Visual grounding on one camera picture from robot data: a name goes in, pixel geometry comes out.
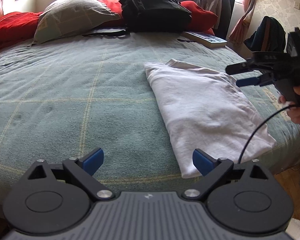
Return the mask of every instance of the black backpack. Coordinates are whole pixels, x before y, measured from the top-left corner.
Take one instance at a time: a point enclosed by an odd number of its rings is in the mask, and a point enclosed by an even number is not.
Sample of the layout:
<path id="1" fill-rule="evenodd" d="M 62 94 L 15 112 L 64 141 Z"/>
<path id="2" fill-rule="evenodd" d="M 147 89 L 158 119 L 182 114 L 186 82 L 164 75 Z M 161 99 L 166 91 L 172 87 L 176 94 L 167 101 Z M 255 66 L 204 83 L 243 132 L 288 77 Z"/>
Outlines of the black backpack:
<path id="1" fill-rule="evenodd" d="M 122 17 L 134 32 L 182 32 L 191 12 L 178 0 L 120 0 Z"/>

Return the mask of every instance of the wooden floor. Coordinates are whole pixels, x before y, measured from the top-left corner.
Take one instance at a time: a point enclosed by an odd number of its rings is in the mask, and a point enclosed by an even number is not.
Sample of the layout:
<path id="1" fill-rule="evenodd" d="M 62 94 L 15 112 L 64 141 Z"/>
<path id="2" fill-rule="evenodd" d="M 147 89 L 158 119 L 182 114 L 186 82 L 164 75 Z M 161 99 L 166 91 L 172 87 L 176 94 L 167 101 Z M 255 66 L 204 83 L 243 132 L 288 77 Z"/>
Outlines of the wooden floor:
<path id="1" fill-rule="evenodd" d="M 293 199 L 294 213 L 293 218 L 300 220 L 300 164 L 292 169 L 275 175 L 282 187 Z M 0 219 L 0 238 L 7 232 L 7 223 Z"/>
<path id="2" fill-rule="evenodd" d="M 300 220 L 300 164 L 274 177 L 293 199 L 293 218 Z"/>

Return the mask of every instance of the light switch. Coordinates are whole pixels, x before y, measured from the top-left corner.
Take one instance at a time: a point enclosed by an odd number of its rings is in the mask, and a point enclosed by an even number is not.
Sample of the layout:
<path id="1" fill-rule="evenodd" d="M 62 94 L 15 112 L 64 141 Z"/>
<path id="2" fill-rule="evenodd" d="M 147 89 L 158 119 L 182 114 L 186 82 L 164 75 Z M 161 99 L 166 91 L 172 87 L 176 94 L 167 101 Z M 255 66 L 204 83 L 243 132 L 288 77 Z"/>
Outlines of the light switch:
<path id="1" fill-rule="evenodd" d="M 300 10 L 300 3 L 299 2 L 294 2 L 294 7 L 298 10 Z"/>

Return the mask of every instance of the gray pillow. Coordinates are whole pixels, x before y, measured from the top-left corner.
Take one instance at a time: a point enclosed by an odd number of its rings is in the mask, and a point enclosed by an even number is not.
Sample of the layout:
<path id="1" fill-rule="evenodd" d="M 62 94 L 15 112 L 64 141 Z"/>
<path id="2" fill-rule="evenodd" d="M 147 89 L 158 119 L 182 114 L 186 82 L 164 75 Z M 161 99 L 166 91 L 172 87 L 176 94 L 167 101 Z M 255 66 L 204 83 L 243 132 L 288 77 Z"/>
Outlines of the gray pillow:
<path id="1" fill-rule="evenodd" d="M 56 0 L 40 15 L 33 44 L 84 33 L 119 14 L 98 0 Z"/>

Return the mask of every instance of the orange curtain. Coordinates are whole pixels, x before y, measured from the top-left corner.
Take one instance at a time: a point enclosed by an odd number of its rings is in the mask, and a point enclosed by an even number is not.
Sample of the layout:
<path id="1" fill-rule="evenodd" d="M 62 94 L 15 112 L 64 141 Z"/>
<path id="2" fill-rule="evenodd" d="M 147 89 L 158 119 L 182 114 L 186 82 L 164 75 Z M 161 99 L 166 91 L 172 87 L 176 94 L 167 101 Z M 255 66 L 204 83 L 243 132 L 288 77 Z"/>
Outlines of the orange curtain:
<path id="1" fill-rule="evenodd" d="M 229 41 L 236 46 L 240 46 L 243 43 L 250 26 L 256 2 L 257 0 L 242 0 L 244 15 L 237 22 L 229 36 Z"/>

